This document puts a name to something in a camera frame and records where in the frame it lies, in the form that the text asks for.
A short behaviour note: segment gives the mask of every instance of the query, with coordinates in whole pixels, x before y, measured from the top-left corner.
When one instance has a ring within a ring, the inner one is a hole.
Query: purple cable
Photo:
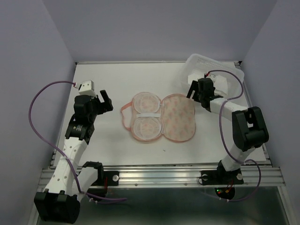
[[[71,82],[71,81],[55,81],[55,82],[52,82],[48,85],[46,85],[45,87],[43,87],[36,95],[35,97],[33,98],[31,104],[30,104],[30,107],[29,107],[29,112],[28,112],[28,119],[29,119],[29,124],[32,128],[32,130],[34,131],[34,133],[36,133],[36,135],[45,143],[49,144],[51,147],[53,147],[54,149],[56,149],[62,156],[66,157],[66,161],[67,163],[69,164],[70,168],[71,168],[71,171],[72,171],[72,174],[74,175],[74,179],[75,179],[75,182],[76,182],[76,185],[77,185],[77,188],[78,188],[78,191],[79,193],[82,193],[82,194],[85,194],[87,196],[92,196],[94,198],[98,198],[98,199],[101,199],[101,200],[109,200],[109,201],[113,201],[112,203],[118,203],[118,202],[122,202],[122,201],[126,201],[127,198],[103,198],[103,197],[99,197],[97,195],[92,195],[90,193],[87,193],[87,192],[84,192],[80,189],[80,184],[79,184],[79,180],[77,178],[77,173],[71,163],[71,161],[67,158],[66,154],[60,150],[57,146],[55,146],[54,144],[52,144],[51,142],[49,142],[48,140],[46,140],[36,129],[35,127],[33,126],[33,123],[32,123],[32,119],[31,119],[31,111],[32,111],[32,107],[33,107],[33,104],[35,102],[35,100],[37,99],[37,97],[46,89],[48,88],[49,86],[53,85],[53,84],[57,84],[57,83],[70,83],[72,84],[73,86],[76,85],[76,83],[74,82]]]
[[[239,164],[244,164],[246,162],[252,161],[257,166],[258,173],[259,173],[258,183],[257,183],[257,185],[255,187],[255,190],[251,194],[249,194],[248,196],[246,196],[244,198],[241,198],[241,199],[229,200],[230,202],[239,202],[239,201],[243,201],[243,200],[246,200],[246,199],[250,198],[258,190],[259,185],[260,185],[261,180],[262,180],[262,172],[261,172],[261,169],[259,168],[259,165],[257,164],[257,162],[255,162],[253,159],[248,159],[245,162],[242,162],[242,161],[237,160],[235,157],[233,157],[233,155],[229,152],[229,150],[228,150],[228,148],[226,146],[226,143],[225,143],[225,139],[224,139],[224,134],[223,134],[223,129],[222,129],[222,112],[223,112],[224,106],[225,106],[225,104],[228,101],[240,98],[243,95],[243,93],[244,93],[243,84],[242,84],[242,82],[239,80],[239,78],[235,74],[233,74],[233,73],[231,73],[231,72],[229,72],[227,70],[215,69],[215,70],[211,70],[211,71],[207,72],[207,74],[210,74],[212,72],[225,72],[225,73],[231,74],[232,76],[235,77],[235,79],[237,79],[237,81],[239,82],[240,87],[241,87],[241,93],[238,96],[231,97],[227,101],[223,102],[223,104],[221,105],[221,108],[220,108],[220,113],[219,113],[219,128],[220,128],[220,134],[221,134],[221,139],[222,139],[223,146],[224,146],[227,154],[229,155],[229,157],[232,158],[235,162],[237,162]]]
[[[125,199],[125,200],[117,200],[117,201],[111,201],[111,202],[102,202],[102,201],[101,202],[96,202],[96,201],[93,200],[93,198],[90,197],[92,194],[90,194],[90,193],[87,193],[87,194],[88,194],[87,195],[88,199],[90,199],[90,201],[92,201],[96,204],[106,204],[107,205],[107,204],[114,204],[114,203],[120,203],[120,202],[126,201],[126,199]]]

